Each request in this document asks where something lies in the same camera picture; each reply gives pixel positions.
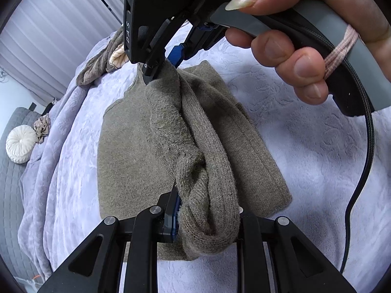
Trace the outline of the person right hand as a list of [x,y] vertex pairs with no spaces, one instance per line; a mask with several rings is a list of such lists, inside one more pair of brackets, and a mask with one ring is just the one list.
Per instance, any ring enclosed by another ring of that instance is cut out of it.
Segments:
[[[323,0],[350,24],[367,45],[386,77],[390,77],[390,23],[374,0]],[[251,15],[269,15],[287,10],[299,0],[232,0],[227,10]],[[234,46],[249,48],[261,65],[273,67],[293,87],[296,96],[309,105],[320,105],[329,94],[323,78],[325,62],[313,48],[295,50],[280,31],[268,31],[252,38],[230,28],[226,39]]]

